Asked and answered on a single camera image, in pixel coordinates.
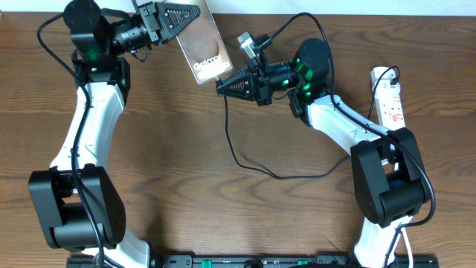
white backdrop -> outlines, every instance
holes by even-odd
[[[147,0],[137,0],[139,4]],[[0,0],[2,11],[62,11],[70,0]],[[96,0],[133,12],[131,0]],[[476,16],[476,0],[207,0],[212,13]]]

wooden table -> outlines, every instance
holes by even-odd
[[[68,253],[48,248],[33,209],[30,172],[59,152],[76,104],[73,79],[36,40],[51,13],[4,13],[0,21],[0,267],[63,267]],[[272,34],[290,16],[215,15],[235,68],[237,37]],[[434,185],[437,213],[411,229],[415,253],[441,267],[476,265],[476,20],[405,16],[319,16],[335,58],[337,90],[364,114],[370,70],[398,65],[408,127]],[[318,36],[299,19],[267,50],[287,60]],[[69,61],[64,23],[44,40]],[[126,205],[127,225],[161,252],[314,255],[348,252],[363,216],[350,163],[324,179],[276,181],[237,167],[225,138],[223,99],[198,86],[176,41],[126,56],[132,89],[115,128],[109,175]],[[229,100],[235,150],[278,174],[317,174],[344,151],[289,111]],[[416,219],[428,213],[425,205]],[[401,246],[399,252],[405,253]]]

white power strip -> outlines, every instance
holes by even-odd
[[[388,67],[383,66],[375,67],[370,72],[370,76],[372,77],[372,91],[380,75],[387,69]],[[400,83],[396,85],[390,84],[390,81],[395,78],[395,76],[396,74],[393,69],[387,71],[381,78],[375,93],[379,125],[387,127],[390,130],[405,127],[402,103],[400,102]]]

